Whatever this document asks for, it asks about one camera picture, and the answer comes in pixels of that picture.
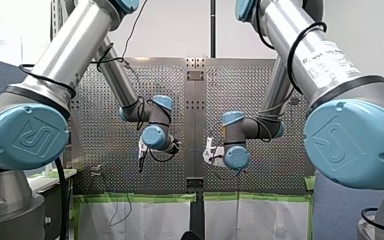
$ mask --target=robotic arm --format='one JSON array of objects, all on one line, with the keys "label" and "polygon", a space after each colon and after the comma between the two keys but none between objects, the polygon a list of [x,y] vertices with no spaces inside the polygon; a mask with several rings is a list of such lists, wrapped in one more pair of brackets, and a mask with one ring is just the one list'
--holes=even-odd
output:
[{"label": "robotic arm", "polygon": [[260,114],[223,115],[223,163],[244,169],[250,161],[246,139],[282,136],[278,117],[292,84],[310,106],[304,143],[315,167],[347,187],[384,189],[384,78],[361,73],[326,39],[322,1],[304,1],[313,18],[302,6],[295,0],[237,1],[238,20],[267,36],[279,58]]},{"label": "robotic arm", "polygon": [[[95,60],[102,58],[105,62],[116,57],[117,53],[111,48],[110,39],[106,37],[95,55]],[[172,99],[168,96],[156,95],[151,100],[144,100],[137,96],[124,67],[116,61],[102,63],[100,69],[121,106],[121,118],[128,122],[138,122],[137,130],[143,122],[148,122],[150,125],[142,132],[139,140],[139,159],[145,157],[148,148],[176,154],[179,151],[180,142],[169,134]]]}]

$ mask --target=black cable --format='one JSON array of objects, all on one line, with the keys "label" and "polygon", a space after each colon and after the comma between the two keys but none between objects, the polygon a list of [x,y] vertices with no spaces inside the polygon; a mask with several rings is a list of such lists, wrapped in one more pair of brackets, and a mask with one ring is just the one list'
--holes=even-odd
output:
[{"label": "black cable", "polygon": [[143,116],[145,115],[145,100],[143,99],[142,96],[139,96],[138,99],[139,99],[139,101],[141,101],[141,103],[138,106],[137,112],[136,112],[136,114],[138,116],[138,122],[136,124],[136,131],[139,131],[145,122],[143,120]]},{"label": "black cable", "polygon": [[[223,141],[223,139],[220,139],[216,146],[220,145],[222,141]],[[217,151],[217,148],[214,149],[213,156],[211,157],[212,165],[213,165],[213,166],[214,166],[214,161],[216,160],[216,158],[218,158],[218,157],[219,157],[219,158],[222,158],[222,157],[223,157],[223,156],[215,156],[215,155],[216,155],[216,151]],[[217,172],[215,172],[215,171],[212,171],[212,172],[213,172],[214,176],[216,176],[216,178],[217,178],[218,180],[227,181],[227,180],[232,180],[232,179],[234,179],[234,178],[236,178],[236,177],[239,177],[239,176],[241,175],[241,173],[243,172],[243,169],[238,170],[238,171],[235,173],[235,175],[233,175],[233,176],[231,176],[231,177],[227,177],[227,178],[224,178],[224,177],[220,176],[220,175],[219,175]]]},{"label": "black cable", "polygon": [[115,57],[115,58],[111,58],[111,59],[105,59],[104,58],[108,55],[108,53],[111,51],[111,49],[114,47],[114,43],[110,43],[107,47],[107,49],[105,49],[104,53],[102,54],[102,56],[99,58],[98,61],[92,61],[90,63],[94,63],[96,64],[96,70],[100,73],[102,73],[101,71],[101,64],[102,63],[109,63],[109,62],[113,62],[113,61],[118,61],[120,63],[123,63],[125,62],[124,58],[123,57]]},{"label": "black cable", "polygon": [[119,220],[118,222],[112,223],[112,221],[114,220],[115,216],[118,213],[118,200],[117,200],[117,197],[116,197],[117,204],[115,205],[116,206],[115,207],[115,212],[114,212],[113,216],[111,217],[111,220],[110,220],[108,226],[114,227],[115,225],[124,222],[130,216],[130,214],[132,213],[132,210],[133,210],[132,202],[130,201],[129,194],[126,193],[126,195],[127,195],[127,201],[129,202],[129,212],[124,216],[123,219]]},{"label": "black cable", "polygon": [[173,153],[173,154],[171,154],[171,156],[169,158],[161,160],[161,159],[158,159],[157,157],[155,157],[154,154],[152,153],[152,150],[149,150],[149,149],[150,148],[148,147],[148,151],[149,151],[149,154],[151,154],[152,159],[154,159],[157,162],[168,162],[176,156],[176,153]]},{"label": "black cable", "polygon": [[258,36],[260,37],[261,41],[264,43],[264,45],[266,45],[266,47],[270,48],[270,49],[274,49],[273,45],[269,44],[266,39],[264,39],[264,36],[263,36],[263,33],[261,32],[261,27],[260,27],[260,6],[258,4],[258,1],[259,0],[256,0],[255,1],[255,24],[257,25],[257,33],[258,33]]},{"label": "black cable", "polygon": [[138,20],[139,20],[141,14],[142,14],[142,11],[143,11],[143,9],[145,8],[145,5],[146,5],[147,2],[148,2],[148,0],[145,0],[145,1],[143,2],[143,5],[142,5],[142,7],[141,7],[141,9],[140,9],[140,11],[139,11],[139,13],[138,13],[138,16],[136,17],[136,20],[135,20],[135,22],[133,23],[132,31],[130,32],[129,37],[128,37],[127,40],[126,40],[126,45],[124,46],[123,55],[121,55],[121,57],[123,57],[123,58],[124,58],[124,55],[125,55],[126,52],[127,52],[127,46],[129,45],[129,41],[130,41],[130,39],[132,38],[133,33],[135,32],[136,24],[138,23]]},{"label": "black cable", "polygon": [[301,89],[299,89],[299,87],[297,86],[295,78],[294,78],[294,74],[292,71],[292,63],[293,63],[295,51],[297,50],[298,45],[307,36],[308,33],[310,33],[312,30],[314,30],[315,27],[322,27],[323,28],[322,30],[324,32],[327,31],[327,25],[324,22],[315,22],[315,23],[310,24],[307,28],[302,30],[302,32],[300,34],[298,34],[298,37],[297,37],[297,39],[295,39],[294,43],[292,44],[291,50],[289,51],[289,54],[288,54],[286,69],[288,71],[289,81],[291,81],[291,84],[294,86],[294,88],[297,90],[297,92],[299,92],[301,94],[302,94]]},{"label": "black cable", "polygon": [[68,213],[69,213],[69,203],[68,203],[68,186],[67,180],[65,179],[64,168],[61,163],[61,159],[58,157],[55,159],[55,165],[57,166],[58,178],[61,186],[61,231],[60,239],[65,240],[67,237],[68,230]]},{"label": "black cable", "polygon": [[32,76],[38,80],[42,80],[42,81],[46,81],[46,82],[50,82],[50,83],[53,83],[55,85],[58,85],[60,87],[63,87],[63,88],[66,88],[70,94],[71,94],[71,99],[73,99],[75,96],[76,96],[76,90],[74,88],[72,88],[71,86],[67,85],[67,84],[64,84],[64,83],[60,83],[60,82],[57,82],[55,80],[52,80],[48,77],[45,77],[45,76],[42,76],[42,75],[37,75],[37,74],[34,74],[32,73],[31,71],[27,70],[26,68],[32,68],[34,67],[34,64],[20,64],[18,66],[18,68],[25,74],[29,75],[29,76]]},{"label": "black cable", "polygon": [[366,221],[368,224],[370,224],[370,225],[372,225],[372,226],[374,226],[374,227],[376,227],[376,228],[379,228],[379,229],[381,229],[381,230],[384,231],[384,225],[381,225],[381,224],[379,224],[379,223],[376,223],[376,222],[370,220],[370,219],[366,216],[366,214],[367,214],[368,212],[375,212],[375,211],[377,211],[377,210],[378,210],[377,208],[365,208],[365,209],[361,210],[361,217],[362,217],[362,218],[364,219],[364,221]]},{"label": "black cable", "polygon": [[168,123],[171,124],[171,116],[170,116],[170,113],[167,112],[167,110],[166,110],[164,107],[160,106],[157,102],[155,102],[155,101],[152,100],[152,99],[148,99],[148,100],[146,100],[146,102],[147,102],[147,103],[152,102],[152,103],[155,104],[157,107],[159,107],[159,108],[161,109],[161,111],[163,111],[163,113],[164,113],[164,114],[166,115],[166,117],[168,118]]}]

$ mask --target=blue plastic cover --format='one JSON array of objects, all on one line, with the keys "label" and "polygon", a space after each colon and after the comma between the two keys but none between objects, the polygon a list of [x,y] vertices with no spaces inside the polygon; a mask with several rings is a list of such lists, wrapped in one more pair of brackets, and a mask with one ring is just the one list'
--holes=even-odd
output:
[{"label": "blue plastic cover", "polygon": [[245,118],[245,113],[241,111],[225,112],[221,117],[223,126],[233,124]]},{"label": "blue plastic cover", "polygon": [[242,146],[234,146],[227,150],[224,156],[224,164],[232,170],[242,170],[248,167],[251,160],[250,154]]},{"label": "blue plastic cover", "polygon": [[127,122],[127,118],[126,118],[126,116],[124,115],[123,108],[120,107],[120,109],[118,110],[118,112],[119,112],[119,114],[120,114],[120,118],[121,118],[121,120]]},{"label": "blue plastic cover", "polygon": [[384,189],[384,108],[360,100],[318,107],[305,124],[314,166],[346,187]]},{"label": "blue plastic cover", "polygon": [[248,22],[251,18],[254,2],[255,0],[236,0],[236,19],[241,22]]},{"label": "blue plastic cover", "polygon": [[274,138],[282,137],[284,133],[285,133],[285,124],[281,122],[279,131],[277,132],[276,136],[274,136]]},{"label": "blue plastic cover", "polygon": [[169,96],[155,95],[152,100],[161,107],[167,108],[170,111],[173,109],[173,100]]},{"label": "blue plastic cover", "polygon": [[43,104],[21,104],[0,113],[0,168],[30,170],[54,161],[69,137],[67,122]]},{"label": "blue plastic cover", "polygon": [[160,148],[164,147],[166,136],[160,127],[153,125],[143,130],[142,140],[148,147],[160,150]]},{"label": "blue plastic cover", "polygon": [[126,14],[133,13],[139,7],[139,0],[115,0]]}]

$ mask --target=metal pole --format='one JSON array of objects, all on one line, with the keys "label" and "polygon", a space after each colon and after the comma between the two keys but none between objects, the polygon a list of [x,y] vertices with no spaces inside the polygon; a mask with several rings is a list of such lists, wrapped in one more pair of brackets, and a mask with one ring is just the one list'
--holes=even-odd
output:
[{"label": "metal pole", "polygon": [[[82,1],[32,72],[77,87],[113,22],[106,9],[93,1]],[[63,107],[68,105],[71,98],[67,89],[31,76],[16,86],[37,92]]]},{"label": "metal pole", "polygon": [[[99,46],[98,52],[95,54],[95,60],[98,61],[110,46],[109,37],[105,37],[104,42]],[[117,52],[111,48],[103,60],[113,59],[117,57]],[[130,80],[123,69],[123,65],[118,61],[111,61],[100,64],[102,74],[107,80],[117,102],[121,107],[131,106],[137,102],[138,96],[130,83]]]},{"label": "metal pole", "polygon": [[[314,20],[295,0],[262,1],[259,7],[261,13],[264,13],[260,16],[262,31],[269,37],[286,66],[289,52],[298,35]],[[327,59],[330,64],[327,67],[317,62],[317,53],[322,50],[333,52],[330,55],[324,54],[330,58]],[[298,87],[310,104],[337,86],[362,77],[345,54],[334,42],[328,41],[325,33],[317,27],[300,41],[294,54],[292,70]]]},{"label": "metal pole", "polygon": [[211,18],[211,58],[216,57],[216,0],[210,0],[210,18]]}]

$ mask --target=perforated metal panel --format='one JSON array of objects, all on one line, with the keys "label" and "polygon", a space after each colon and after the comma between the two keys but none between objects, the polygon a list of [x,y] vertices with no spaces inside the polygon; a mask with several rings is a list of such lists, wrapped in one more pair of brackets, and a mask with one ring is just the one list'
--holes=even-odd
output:
[{"label": "perforated metal panel", "polygon": [[[272,72],[272,60],[209,59],[206,62],[207,133],[221,121],[224,112],[240,110],[255,116],[260,109]],[[312,165],[306,159],[303,146],[303,127],[307,104],[299,94],[298,105],[287,105],[284,116],[285,134],[270,143],[248,140],[252,162],[248,172],[241,176],[242,191],[294,194],[305,192],[304,176],[312,175]],[[215,131],[216,141],[220,131]],[[219,167],[205,165],[205,191],[235,191],[234,173]]]},{"label": "perforated metal panel", "polygon": [[[210,126],[220,122],[226,111],[241,110],[248,116],[257,113],[274,60],[205,59],[205,67],[199,67],[199,71],[204,71],[203,80],[187,80],[191,66],[185,59],[129,59],[129,62],[137,74],[126,71],[138,95],[150,98],[165,94],[173,98],[170,131],[185,143],[182,146],[185,149],[167,163],[148,158],[144,172],[139,174],[140,132],[136,131],[136,123],[120,120],[109,86],[95,66],[91,66],[78,88],[79,96],[72,102],[73,162],[83,165],[83,171],[76,178],[76,193],[184,193],[185,176],[201,176],[197,169],[203,165],[205,191],[237,190],[236,180],[221,180],[214,174],[229,178],[233,172],[203,163],[201,150],[205,147],[205,139],[202,133],[208,133]],[[271,143],[247,141],[253,161],[249,172],[241,177],[241,191],[305,193],[304,177],[313,173],[302,141],[307,105],[303,97],[294,96],[300,103],[287,106],[282,138]],[[214,133],[216,140],[220,139],[220,131]],[[101,176],[91,176],[90,169],[99,165],[102,166]]]},{"label": "perforated metal panel", "polygon": [[[128,61],[136,74],[126,72],[138,95],[144,99],[157,94],[173,98],[170,133],[184,141],[184,59]],[[136,123],[120,119],[115,97],[95,66],[90,66],[85,73],[78,92],[80,96],[72,106],[76,129],[73,152],[78,151],[74,155],[78,155],[76,159],[81,161],[84,170],[76,179],[77,193],[185,192],[183,152],[167,163],[148,157],[143,172],[138,173],[141,131],[136,131]],[[101,176],[92,176],[90,169],[99,165]]]}]

